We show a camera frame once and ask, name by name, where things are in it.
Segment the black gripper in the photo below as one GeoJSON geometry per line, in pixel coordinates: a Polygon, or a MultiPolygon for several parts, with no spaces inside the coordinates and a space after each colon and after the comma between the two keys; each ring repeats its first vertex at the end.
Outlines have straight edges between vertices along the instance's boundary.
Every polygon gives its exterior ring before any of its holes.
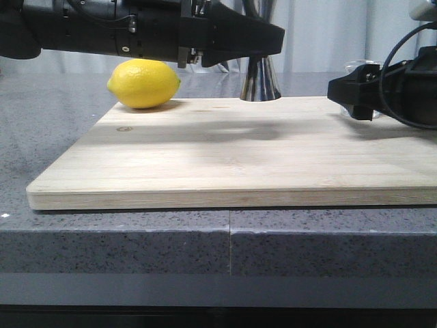
{"type": "Polygon", "coordinates": [[[116,1],[115,17],[128,17],[114,33],[122,57],[176,62],[184,68],[202,55],[211,67],[242,57],[266,57],[282,51],[285,30],[270,20],[274,1],[243,1],[242,14],[220,1],[116,1]]]}
{"type": "Polygon", "coordinates": [[[396,63],[385,75],[375,64],[364,64],[328,83],[329,100],[344,106],[355,120],[372,120],[388,114],[380,95],[395,115],[417,124],[436,126],[436,46],[419,49],[411,63],[396,63]]]}

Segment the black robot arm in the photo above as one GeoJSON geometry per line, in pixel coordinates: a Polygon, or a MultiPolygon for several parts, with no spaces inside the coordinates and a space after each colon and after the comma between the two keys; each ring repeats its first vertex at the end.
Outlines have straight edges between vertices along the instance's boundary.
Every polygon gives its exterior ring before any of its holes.
{"type": "Polygon", "coordinates": [[[1,55],[42,50],[204,67],[281,52],[284,30],[220,1],[2,1],[1,55]]]}

